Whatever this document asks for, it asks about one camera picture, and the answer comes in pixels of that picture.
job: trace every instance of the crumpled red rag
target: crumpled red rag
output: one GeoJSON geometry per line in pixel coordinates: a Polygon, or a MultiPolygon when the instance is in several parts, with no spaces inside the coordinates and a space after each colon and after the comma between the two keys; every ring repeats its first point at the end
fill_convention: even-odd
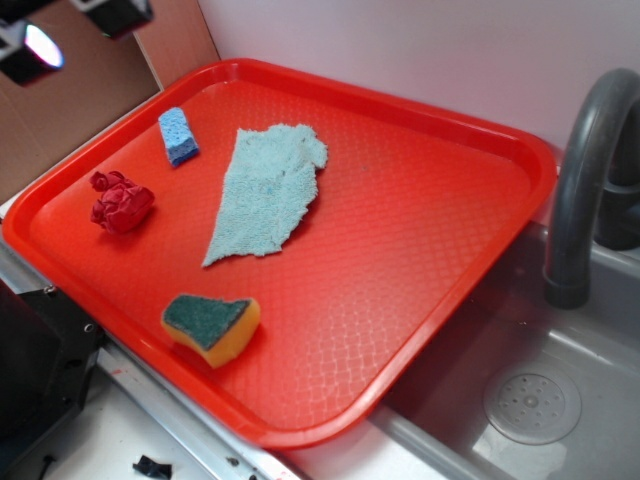
{"type": "Polygon", "coordinates": [[[95,191],[102,192],[93,205],[91,221],[109,233],[126,233],[134,228],[149,213],[155,200],[151,190],[117,171],[95,172],[89,182],[95,191]]]}

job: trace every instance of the red tray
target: red tray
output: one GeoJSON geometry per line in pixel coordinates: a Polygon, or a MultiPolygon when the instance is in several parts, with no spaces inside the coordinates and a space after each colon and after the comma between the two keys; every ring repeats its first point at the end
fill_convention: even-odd
{"type": "Polygon", "coordinates": [[[550,193],[540,140],[281,67],[203,68],[23,194],[7,242],[113,336],[239,435],[267,448],[328,439],[364,417],[550,193]],[[185,111],[201,154],[177,169],[158,117],[185,111]],[[329,149],[319,196],[281,253],[201,268],[238,128],[310,125],[329,149]],[[136,230],[89,222],[95,170],[156,194],[136,230]],[[180,293],[251,296],[262,324],[212,370],[160,327],[180,293]]]}

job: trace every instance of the stainless steel sink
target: stainless steel sink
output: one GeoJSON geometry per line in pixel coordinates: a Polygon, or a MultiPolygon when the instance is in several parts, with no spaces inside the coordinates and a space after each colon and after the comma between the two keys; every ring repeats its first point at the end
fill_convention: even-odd
{"type": "Polygon", "coordinates": [[[640,262],[594,247],[589,302],[557,310],[544,243],[527,227],[383,403],[471,476],[640,478],[640,262]]]}

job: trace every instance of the gray faucet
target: gray faucet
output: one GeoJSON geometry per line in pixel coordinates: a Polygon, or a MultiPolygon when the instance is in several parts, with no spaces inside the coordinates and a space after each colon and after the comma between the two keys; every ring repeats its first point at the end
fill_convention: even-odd
{"type": "Polygon", "coordinates": [[[591,244],[640,246],[640,76],[604,74],[585,99],[558,179],[544,266],[558,308],[589,298],[591,244]]]}

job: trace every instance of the sink drain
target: sink drain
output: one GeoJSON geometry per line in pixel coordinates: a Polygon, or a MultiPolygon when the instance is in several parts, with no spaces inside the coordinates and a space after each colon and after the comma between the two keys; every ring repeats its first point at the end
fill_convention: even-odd
{"type": "Polygon", "coordinates": [[[484,395],[491,424],[507,438],[527,445],[560,440],[578,423],[581,408],[571,379],[536,362],[501,370],[491,378],[484,395]]]}

